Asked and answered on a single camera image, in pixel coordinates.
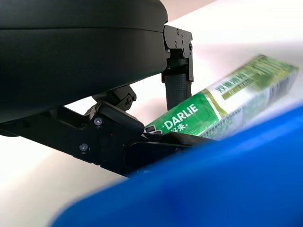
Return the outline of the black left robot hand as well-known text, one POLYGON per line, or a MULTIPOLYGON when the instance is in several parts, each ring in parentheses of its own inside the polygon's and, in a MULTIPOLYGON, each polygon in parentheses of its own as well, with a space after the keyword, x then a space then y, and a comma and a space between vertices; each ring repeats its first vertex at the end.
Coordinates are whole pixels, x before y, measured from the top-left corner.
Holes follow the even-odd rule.
POLYGON ((161 74, 167 107, 191 96, 192 34, 159 0, 3 0, 0 133, 122 176, 209 139, 148 134, 130 85, 161 74))

